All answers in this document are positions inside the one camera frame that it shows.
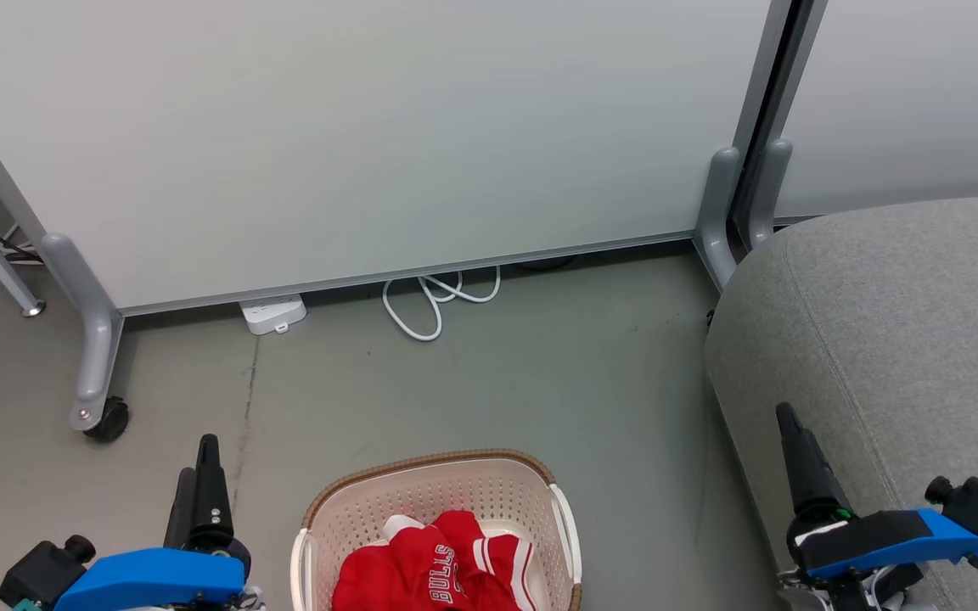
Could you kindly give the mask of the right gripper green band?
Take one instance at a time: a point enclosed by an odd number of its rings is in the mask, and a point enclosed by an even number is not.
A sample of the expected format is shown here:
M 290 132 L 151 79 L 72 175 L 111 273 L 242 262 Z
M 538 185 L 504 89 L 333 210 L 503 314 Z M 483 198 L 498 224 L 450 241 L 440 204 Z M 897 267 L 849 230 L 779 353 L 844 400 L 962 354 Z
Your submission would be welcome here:
M 931 537 L 917 510 L 853 513 L 815 434 L 788 402 L 776 406 L 785 472 L 795 511 L 785 531 L 788 552 L 802 546 L 819 552 L 877 552 Z

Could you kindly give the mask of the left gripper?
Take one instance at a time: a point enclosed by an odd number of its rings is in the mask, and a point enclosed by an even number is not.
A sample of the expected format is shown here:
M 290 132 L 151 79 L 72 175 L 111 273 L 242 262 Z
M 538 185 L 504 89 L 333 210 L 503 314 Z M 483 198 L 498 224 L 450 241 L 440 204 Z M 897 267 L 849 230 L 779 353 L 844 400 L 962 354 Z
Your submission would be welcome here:
M 220 440 L 216 434 L 200 438 L 194 468 L 179 472 L 176 491 L 166 526 L 164 546 L 183 547 L 188 544 L 193 528 L 195 496 L 195 545 L 220 547 L 215 556 L 237 559 L 244 568 L 244 587 L 233 596 L 225 610 L 265 610 L 263 591 L 247 583 L 252 566 L 251 554 L 241 541 L 234 538 L 232 508 L 228 482 L 220 459 Z

